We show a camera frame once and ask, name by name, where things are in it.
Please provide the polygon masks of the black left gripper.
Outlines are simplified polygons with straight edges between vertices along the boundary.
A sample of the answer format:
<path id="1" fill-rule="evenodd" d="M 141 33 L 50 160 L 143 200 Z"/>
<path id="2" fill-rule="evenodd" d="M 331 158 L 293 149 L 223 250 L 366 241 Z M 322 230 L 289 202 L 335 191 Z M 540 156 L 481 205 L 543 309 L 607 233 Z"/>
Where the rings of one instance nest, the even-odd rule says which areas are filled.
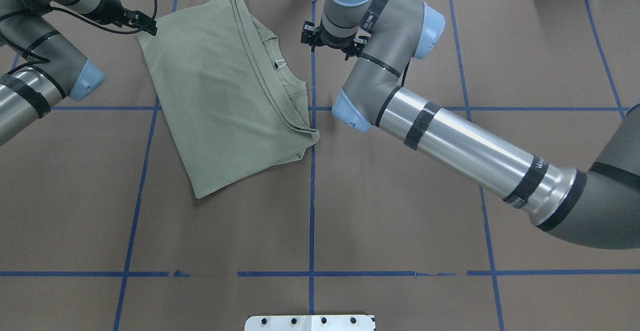
<path id="1" fill-rule="evenodd" d="M 147 15 L 137 15 L 133 10 L 125 8 L 121 0 L 100 0 L 94 10 L 94 21 L 98 25 L 128 26 L 151 36 L 158 32 L 157 21 Z"/>

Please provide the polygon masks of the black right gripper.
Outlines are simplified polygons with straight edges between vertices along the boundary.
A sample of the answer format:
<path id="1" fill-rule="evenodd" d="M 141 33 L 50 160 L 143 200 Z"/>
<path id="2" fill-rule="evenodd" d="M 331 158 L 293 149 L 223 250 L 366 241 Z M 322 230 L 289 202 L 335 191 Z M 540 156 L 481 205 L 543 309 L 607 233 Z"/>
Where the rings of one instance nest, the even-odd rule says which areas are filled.
<path id="1" fill-rule="evenodd" d="M 311 21 L 304 21 L 301 31 L 301 43 L 311 47 L 312 51 L 316 47 L 328 46 L 345 53 L 346 61 L 351 57 L 360 57 L 369 40 L 370 37 L 367 35 L 354 34 L 347 37 L 337 37 L 330 34 L 324 25 L 315 26 Z"/>

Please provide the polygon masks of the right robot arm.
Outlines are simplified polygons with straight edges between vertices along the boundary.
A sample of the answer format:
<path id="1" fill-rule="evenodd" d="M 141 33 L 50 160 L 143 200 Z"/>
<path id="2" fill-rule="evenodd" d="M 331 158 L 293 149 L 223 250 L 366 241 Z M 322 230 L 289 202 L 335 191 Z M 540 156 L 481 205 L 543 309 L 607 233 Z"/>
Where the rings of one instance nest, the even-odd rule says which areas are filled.
<path id="1" fill-rule="evenodd" d="M 377 127 L 524 211 L 533 226 L 565 242 L 599 249 L 640 245 L 639 107 L 587 172 L 560 168 L 402 87 L 411 59 L 424 59 L 446 19 L 418 0 L 325 0 L 301 42 L 356 56 L 332 107 L 363 133 Z"/>

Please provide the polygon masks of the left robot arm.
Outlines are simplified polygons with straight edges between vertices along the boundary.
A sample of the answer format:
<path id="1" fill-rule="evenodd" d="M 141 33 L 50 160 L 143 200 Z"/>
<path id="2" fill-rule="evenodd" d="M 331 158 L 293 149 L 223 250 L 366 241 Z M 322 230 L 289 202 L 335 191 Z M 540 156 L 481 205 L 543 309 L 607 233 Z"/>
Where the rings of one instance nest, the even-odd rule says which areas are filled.
<path id="1" fill-rule="evenodd" d="M 1 76 L 0 142 L 6 144 L 67 97 L 82 101 L 105 74 L 44 15 L 63 12 L 112 34 L 157 33 L 156 14 L 121 0 L 1 0 L 1 44 L 23 59 Z"/>

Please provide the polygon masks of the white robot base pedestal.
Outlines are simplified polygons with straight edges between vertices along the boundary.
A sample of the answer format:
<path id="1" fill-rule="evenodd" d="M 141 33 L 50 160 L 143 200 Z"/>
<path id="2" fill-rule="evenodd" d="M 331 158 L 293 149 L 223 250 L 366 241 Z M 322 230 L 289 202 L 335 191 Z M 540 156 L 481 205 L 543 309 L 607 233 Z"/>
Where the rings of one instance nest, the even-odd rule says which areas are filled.
<path id="1" fill-rule="evenodd" d="M 247 318 L 245 331 L 375 331 L 373 315 L 254 315 Z"/>

